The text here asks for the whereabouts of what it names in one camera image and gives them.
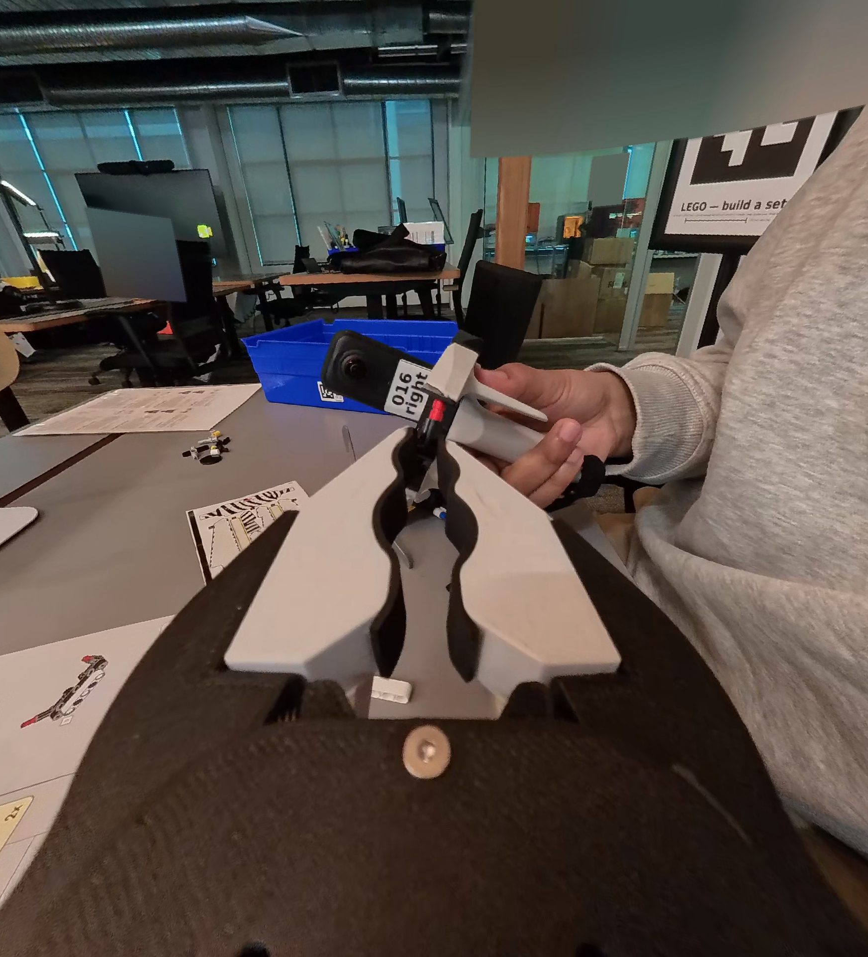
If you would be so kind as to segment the grey sweatshirt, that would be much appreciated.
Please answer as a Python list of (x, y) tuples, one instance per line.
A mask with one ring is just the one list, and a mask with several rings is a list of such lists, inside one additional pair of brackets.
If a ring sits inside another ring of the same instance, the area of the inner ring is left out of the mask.
[[(757, 241), (868, 239), (868, 105)], [(627, 568), (727, 690), (796, 813), (868, 855), (868, 529), (721, 530), (660, 484)]]

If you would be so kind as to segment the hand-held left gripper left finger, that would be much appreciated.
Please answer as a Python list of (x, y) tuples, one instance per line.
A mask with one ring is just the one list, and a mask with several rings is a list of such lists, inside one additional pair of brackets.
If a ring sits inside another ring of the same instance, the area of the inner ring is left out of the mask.
[(359, 719), (371, 683), (404, 650), (401, 564), (405, 469), (415, 430), (398, 428), (273, 527), (271, 566), (225, 652), (231, 681), (269, 691), (332, 682)]

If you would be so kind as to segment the black bag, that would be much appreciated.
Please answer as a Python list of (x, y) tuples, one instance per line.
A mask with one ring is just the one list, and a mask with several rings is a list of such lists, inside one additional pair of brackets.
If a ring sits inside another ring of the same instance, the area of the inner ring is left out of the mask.
[(413, 241), (406, 224), (387, 233), (356, 229), (353, 245), (328, 256), (328, 269), (343, 274), (403, 275), (438, 272), (446, 266), (442, 245)]

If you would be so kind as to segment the framed marker sign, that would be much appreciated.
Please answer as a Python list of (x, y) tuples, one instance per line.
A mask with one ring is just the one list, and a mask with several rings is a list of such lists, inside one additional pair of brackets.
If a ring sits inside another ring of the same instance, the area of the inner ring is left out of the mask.
[(674, 142), (649, 241), (658, 252), (748, 253), (845, 137), (860, 106)]

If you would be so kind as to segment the small black yellow lego assembly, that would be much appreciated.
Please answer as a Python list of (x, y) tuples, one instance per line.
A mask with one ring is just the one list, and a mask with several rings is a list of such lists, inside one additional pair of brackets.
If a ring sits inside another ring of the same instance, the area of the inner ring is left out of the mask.
[(181, 455), (203, 465), (213, 465), (224, 460), (229, 452), (230, 437), (220, 430), (212, 430), (208, 435), (198, 438)]

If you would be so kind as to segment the wooden desk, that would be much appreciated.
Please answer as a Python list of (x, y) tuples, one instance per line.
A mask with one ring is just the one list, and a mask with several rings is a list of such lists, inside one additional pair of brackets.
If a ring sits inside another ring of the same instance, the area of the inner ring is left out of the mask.
[(298, 290), (326, 290), (336, 300), (347, 296), (365, 297), (367, 315), (370, 319), (394, 319), (396, 310), (384, 312), (387, 299), (397, 295), (407, 294), (420, 290), (418, 298), (421, 303), (422, 315), (425, 319), (437, 317), (436, 307), (431, 299), (431, 289), (438, 288), (443, 281), (455, 281), (461, 277), (456, 268), (447, 268), (433, 272), (416, 272), (403, 274), (380, 273), (295, 273), (278, 277), (281, 288)]

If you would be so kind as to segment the person's right hand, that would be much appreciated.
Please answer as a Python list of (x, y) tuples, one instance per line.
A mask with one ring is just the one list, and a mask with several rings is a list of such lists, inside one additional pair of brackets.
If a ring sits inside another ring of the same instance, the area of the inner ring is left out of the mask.
[(548, 417), (546, 431), (517, 461), (481, 461), (539, 507), (551, 505), (581, 471), (584, 458), (631, 455), (636, 427), (632, 395), (609, 371), (536, 369), (522, 364), (475, 369), (484, 385)]

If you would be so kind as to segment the lego instruction booklet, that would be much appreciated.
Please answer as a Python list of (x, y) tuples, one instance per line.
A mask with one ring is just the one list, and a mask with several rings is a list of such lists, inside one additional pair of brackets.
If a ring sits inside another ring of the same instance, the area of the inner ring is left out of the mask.
[(119, 690), (169, 622), (0, 655), (0, 907), (45, 841)]

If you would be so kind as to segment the blue plastic bin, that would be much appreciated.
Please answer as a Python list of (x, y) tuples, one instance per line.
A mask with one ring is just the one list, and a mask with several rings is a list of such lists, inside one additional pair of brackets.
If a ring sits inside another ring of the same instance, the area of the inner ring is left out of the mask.
[(415, 397), (426, 379), (426, 370), (436, 364), (458, 332), (457, 324), (439, 319), (313, 319), (266, 332), (244, 341), (264, 395), (273, 403), (336, 409), (357, 413), (416, 413), (415, 404), (363, 404), (345, 398), (327, 387), (321, 376), (335, 333), (355, 331), (383, 342), (409, 356), (404, 371), (412, 374)]

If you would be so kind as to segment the wooden post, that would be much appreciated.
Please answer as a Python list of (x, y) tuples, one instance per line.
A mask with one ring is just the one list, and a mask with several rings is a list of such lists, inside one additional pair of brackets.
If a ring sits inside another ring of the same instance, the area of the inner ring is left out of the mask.
[(494, 261), (523, 270), (525, 265), (532, 157), (498, 161)]

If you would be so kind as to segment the zebra striped sticker sheet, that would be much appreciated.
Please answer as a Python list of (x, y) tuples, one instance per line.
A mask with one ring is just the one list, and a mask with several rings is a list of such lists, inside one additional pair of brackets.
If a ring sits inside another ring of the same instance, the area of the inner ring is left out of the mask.
[(298, 510), (307, 499), (305, 490), (291, 481), (187, 510), (203, 581), (210, 583), (285, 512)]

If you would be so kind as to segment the white paper sheet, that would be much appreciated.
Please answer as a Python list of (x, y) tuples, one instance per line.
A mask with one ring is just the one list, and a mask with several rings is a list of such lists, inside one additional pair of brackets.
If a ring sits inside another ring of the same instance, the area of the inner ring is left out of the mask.
[(259, 384), (116, 389), (25, 427), (16, 436), (210, 433), (260, 389)]

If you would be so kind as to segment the large black monitor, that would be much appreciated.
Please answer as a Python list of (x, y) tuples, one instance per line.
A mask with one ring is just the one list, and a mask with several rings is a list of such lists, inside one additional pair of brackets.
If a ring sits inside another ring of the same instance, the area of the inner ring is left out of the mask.
[(81, 172), (74, 175), (87, 207), (167, 218), (182, 241), (205, 241), (211, 256), (229, 256), (209, 172), (175, 169), (148, 175)]

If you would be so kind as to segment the metal ventilation duct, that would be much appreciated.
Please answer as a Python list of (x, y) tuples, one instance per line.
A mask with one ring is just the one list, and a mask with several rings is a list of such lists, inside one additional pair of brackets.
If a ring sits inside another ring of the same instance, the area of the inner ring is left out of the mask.
[(0, 2), (0, 106), (452, 99), (471, 2)]

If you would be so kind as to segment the stack of cardboard boxes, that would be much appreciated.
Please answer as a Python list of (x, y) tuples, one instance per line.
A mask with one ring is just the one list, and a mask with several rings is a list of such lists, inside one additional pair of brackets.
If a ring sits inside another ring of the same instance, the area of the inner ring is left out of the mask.
[(632, 294), (637, 239), (572, 239), (563, 275), (546, 278), (528, 325), (529, 340), (619, 334)]

